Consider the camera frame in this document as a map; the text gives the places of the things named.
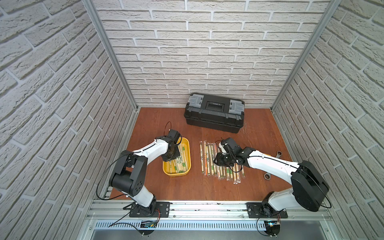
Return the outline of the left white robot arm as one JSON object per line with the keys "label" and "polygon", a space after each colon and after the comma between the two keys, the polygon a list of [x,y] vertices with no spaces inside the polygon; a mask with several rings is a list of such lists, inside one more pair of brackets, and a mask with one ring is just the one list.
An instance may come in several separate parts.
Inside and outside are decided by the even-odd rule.
{"label": "left white robot arm", "polygon": [[182,139],[162,137],[139,150],[123,151],[109,179],[109,185],[129,196],[137,205],[153,211],[156,198],[145,187],[147,166],[158,157],[162,157],[164,162],[178,157],[178,146]]}

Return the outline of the green panda chopsticks pair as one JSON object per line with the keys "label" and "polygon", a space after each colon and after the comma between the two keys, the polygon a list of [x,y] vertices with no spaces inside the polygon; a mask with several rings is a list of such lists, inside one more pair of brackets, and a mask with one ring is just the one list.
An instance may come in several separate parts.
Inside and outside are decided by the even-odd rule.
{"label": "green panda chopsticks pair", "polygon": [[241,166],[241,176],[243,179],[245,178],[245,170],[243,166]]}

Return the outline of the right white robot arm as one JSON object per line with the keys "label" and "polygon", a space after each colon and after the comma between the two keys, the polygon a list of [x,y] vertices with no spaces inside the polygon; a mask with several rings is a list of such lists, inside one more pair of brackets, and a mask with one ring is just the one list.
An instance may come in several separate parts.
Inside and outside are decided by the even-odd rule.
{"label": "right white robot arm", "polygon": [[272,218],[284,209],[298,206],[310,212],[317,212],[321,207],[332,208],[332,202],[327,197],[330,186],[316,167],[308,161],[301,163],[285,161],[246,147],[239,151],[222,148],[215,157],[214,164],[223,167],[238,164],[261,170],[292,186],[280,192],[268,193],[259,208],[262,216]]}

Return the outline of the yellow plastic storage box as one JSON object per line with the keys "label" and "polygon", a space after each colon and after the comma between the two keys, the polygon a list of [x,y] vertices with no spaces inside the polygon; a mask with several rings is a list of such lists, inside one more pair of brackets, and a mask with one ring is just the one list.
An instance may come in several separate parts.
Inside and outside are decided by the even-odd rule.
{"label": "yellow plastic storage box", "polygon": [[181,177],[191,169],[191,153],[189,140],[183,138],[178,146],[180,156],[169,162],[163,162],[163,172],[170,177]]}

